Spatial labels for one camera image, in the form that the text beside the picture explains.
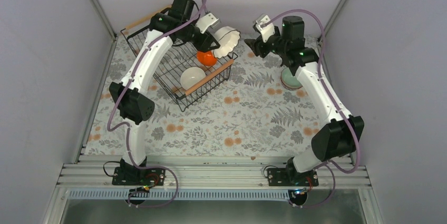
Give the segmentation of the white scalloped bowl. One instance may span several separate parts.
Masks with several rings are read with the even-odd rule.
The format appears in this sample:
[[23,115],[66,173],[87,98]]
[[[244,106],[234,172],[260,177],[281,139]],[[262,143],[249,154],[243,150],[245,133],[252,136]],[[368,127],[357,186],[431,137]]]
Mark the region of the white scalloped bowl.
[[227,56],[238,45],[240,40],[240,31],[237,29],[224,26],[218,29],[213,37],[217,40],[220,47],[212,51],[215,58],[220,59]]

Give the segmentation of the mint green bowl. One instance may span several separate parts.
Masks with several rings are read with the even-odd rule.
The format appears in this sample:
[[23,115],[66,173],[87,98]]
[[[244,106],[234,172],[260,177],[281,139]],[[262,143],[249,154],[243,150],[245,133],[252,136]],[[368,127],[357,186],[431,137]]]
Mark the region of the mint green bowl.
[[297,80],[297,78],[294,75],[292,75],[290,69],[287,67],[282,70],[280,77],[282,77],[288,85],[300,85],[301,84],[299,82],[299,80]]

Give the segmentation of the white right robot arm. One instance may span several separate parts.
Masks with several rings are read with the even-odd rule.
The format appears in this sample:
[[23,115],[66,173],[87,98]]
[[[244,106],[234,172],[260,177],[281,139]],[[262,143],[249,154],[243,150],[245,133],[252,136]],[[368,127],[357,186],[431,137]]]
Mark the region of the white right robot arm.
[[299,16],[285,16],[278,27],[264,14],[254,21],[254,29],[260,36],[245,41],[256,56],[264,58],[270,53],[280,56],[282,65],[307,91],[322,125],[310,148],[288,160],[285,177],[293,186],[305,180],[306,172],[334,157],[358,151],[364,129],[362,117],[351,114],[328,82],[320,55],[306,47],[304,27]]

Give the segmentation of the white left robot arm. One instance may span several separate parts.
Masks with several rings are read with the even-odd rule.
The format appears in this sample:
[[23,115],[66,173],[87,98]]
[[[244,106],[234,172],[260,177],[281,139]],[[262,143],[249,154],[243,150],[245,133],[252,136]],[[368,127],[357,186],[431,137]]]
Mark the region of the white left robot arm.
[[208,52],[220,47],[209,32],[218,19],[206,9],[207,0],[195,14],[193,0],[174,0],[170,7],[155,13],[148,25],[146,39],[129,71],[118,83],[112,82],[110,92],[114,107],[107,130],[127,126],[126,153],[122,160],[130,165],[125,173],[133,184],[141,184],[147,177],[146,151],[142,137],[142,122],[154,112],[155,104],[147,97],[148,87],[162,58],[173,44],[180,40],[191,43],[197,51]]

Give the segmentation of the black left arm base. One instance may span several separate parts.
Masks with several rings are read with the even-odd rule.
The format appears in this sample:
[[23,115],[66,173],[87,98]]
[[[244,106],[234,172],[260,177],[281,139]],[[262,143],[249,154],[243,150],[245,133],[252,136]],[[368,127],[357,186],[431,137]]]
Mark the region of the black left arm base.
[[114,186],[162,186],[165,176],[166,169],[164,168],[138,169],[121,159],[119,166],[114,169],[112,184]]

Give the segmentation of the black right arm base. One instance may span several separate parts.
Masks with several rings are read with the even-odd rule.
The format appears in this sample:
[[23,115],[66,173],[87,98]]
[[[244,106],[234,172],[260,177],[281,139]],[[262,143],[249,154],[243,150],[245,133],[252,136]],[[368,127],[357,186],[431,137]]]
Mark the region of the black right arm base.
[[290,158],[284,168],[274,165],[265,166],[263,174],[271,187],[316,187],[319,186],[318,175],[315,170],[298,172]]

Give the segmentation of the orange glossy bowl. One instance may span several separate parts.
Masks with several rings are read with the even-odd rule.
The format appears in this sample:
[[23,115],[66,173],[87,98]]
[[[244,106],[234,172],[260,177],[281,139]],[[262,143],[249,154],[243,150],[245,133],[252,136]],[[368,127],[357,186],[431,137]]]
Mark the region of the orange glossy bowl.
[[214,56],[212,51],[207,51],[207,52],[202,52],[202,51],[198,51],[197,52],[197,60],[204,66],[214,66],[218,59]]

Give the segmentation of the white ribbed bowl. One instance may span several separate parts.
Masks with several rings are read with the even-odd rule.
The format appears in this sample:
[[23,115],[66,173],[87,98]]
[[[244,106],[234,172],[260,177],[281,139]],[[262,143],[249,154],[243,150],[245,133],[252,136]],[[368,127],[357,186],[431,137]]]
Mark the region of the white ribbed bowl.
[[202,68],[190,67],[181,74],[181,86],[183,89],[187,90],[202,80],[205,76],[206,74]]

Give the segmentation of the floral table mat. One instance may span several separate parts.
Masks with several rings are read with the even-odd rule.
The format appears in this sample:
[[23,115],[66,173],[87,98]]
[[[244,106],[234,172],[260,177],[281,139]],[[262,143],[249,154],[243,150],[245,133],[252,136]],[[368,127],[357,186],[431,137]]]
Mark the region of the floral table mat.
[[254,56],[244,42],[230,77],[184,108],[151,80],[156,108],[143,122],[148,155],[290,157],[323,127],[306,89],[286,89],[277,55]]

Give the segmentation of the aluminium frame post left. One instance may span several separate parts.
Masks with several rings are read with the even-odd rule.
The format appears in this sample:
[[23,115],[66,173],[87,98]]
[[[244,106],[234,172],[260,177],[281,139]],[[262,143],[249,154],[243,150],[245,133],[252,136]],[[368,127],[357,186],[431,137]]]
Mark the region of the aluminium frame post left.
[[101,3],[99,0],[90,0],[92,3],[95,11],[97,12],[101,22],[103,23],[104,27],[106,28],[108,34],[110,35],[111,39],[114,41],[116,39],[116,33],[111,25],[111,22],[109,18],[107,17]]

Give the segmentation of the aluminium rail base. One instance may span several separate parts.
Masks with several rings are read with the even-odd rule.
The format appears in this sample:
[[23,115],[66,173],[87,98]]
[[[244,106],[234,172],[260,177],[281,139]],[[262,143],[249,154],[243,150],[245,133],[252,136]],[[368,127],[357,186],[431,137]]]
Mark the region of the aluminium rail base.
[[[75,196],[118,197],[138,185],[113,185],[112,172],[118,167],[117,155],[82,155],[77,164],[64,164],[58,188],[69,188]],[[270,186],[270,168],[284,167],[287,157],[148,157],[149,165],[160,164],[166,171],[151,193],[161,199],[217,195],[252,196],[260,199],[284,193],[286,186]]]

